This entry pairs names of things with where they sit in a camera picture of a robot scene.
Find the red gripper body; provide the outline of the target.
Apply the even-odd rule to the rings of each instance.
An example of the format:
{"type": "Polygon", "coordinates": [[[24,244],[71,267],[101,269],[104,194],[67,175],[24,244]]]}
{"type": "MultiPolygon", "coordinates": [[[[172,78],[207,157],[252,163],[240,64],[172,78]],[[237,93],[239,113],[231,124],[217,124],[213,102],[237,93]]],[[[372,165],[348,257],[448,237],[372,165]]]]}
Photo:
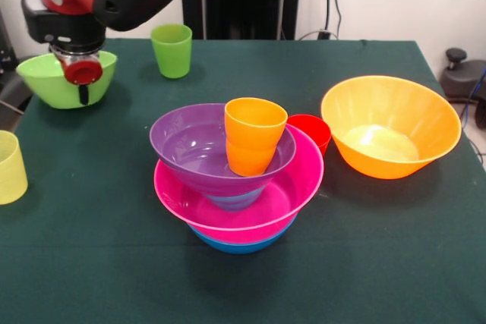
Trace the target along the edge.
{"type": "Polygon", "coordinates": [[[103,75],[98,52],[81,55],[56,54],[65,79],[74,85],[95,83],[103,75]]]}

